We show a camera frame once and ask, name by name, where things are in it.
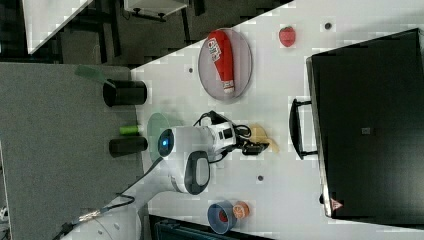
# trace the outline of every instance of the round plate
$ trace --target round plate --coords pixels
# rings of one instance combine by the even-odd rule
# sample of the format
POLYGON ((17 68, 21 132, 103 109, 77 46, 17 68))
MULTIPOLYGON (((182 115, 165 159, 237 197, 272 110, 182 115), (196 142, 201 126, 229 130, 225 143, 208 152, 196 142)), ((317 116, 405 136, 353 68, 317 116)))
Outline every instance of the round plate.
POLYGON ((213 98, 226 101, 240 96, 246 89, 252 73, 252 54, 249 44, 241 34, 229 28, 224 31, 231 41, 233 50, 234 92, 224 93, 218 71, 209 53, 207 41, 203 43, 199 55, 199 77, 206 92, 213 98))

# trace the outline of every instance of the red warning triangle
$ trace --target red warning triangle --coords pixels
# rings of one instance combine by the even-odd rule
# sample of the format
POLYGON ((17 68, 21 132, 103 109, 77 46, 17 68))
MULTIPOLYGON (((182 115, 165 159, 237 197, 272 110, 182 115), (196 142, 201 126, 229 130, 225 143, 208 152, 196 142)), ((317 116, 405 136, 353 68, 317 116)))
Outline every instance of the red warning triangle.
POLYGON ((333 209, 333 211, 336 211, 337 209, 343 207, 343 204, 337 202, 336 200, 332 198, 330 200, 331 200, 331 208, 333 209))

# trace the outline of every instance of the black cup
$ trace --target black cup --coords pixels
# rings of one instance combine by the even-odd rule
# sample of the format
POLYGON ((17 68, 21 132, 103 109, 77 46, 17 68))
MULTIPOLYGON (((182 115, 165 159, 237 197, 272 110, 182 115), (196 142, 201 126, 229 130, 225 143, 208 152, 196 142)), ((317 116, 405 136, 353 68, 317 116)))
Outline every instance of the black cup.
POLYGON ((147 149, 147 140, 144 137, 128 137, 112 139, 109 142, 109 153, 112 157, 120 157, 138 153, 147 149))
POLYGON ((142 105, 147 99, 147 87, 142 81, 108 80, 116 88, 103 84, 103 99, 107 106, 142 105))

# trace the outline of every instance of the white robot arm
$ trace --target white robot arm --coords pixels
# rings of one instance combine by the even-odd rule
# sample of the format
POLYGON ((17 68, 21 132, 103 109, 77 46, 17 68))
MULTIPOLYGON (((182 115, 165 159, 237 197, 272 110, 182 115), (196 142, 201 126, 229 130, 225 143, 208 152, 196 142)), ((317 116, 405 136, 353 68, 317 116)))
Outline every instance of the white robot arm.
POLYGON ((63 225, 55 239, 139 240, 138 211, 156 194, 175 191, 197 195, 203 192, 210 179, 209 164, 222 160, 228 152, 241 148, 246 142, 246 135, 241 134, 243 130, 228 119, 213 111, 202 118, 204 116, 211 118, 211 126, 165 130, 158 140, 162 157, 140 180, 104 208, 63 225))

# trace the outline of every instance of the screw hole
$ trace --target screw hole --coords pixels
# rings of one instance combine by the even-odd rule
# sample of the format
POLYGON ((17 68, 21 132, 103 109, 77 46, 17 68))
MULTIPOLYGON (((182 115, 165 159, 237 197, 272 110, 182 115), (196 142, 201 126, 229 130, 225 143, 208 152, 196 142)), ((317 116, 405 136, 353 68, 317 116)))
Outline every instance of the screw hole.
POLYGON ((331 23, 326 23, 324 25, 325 29, 330 30, 333 25, 331 23))

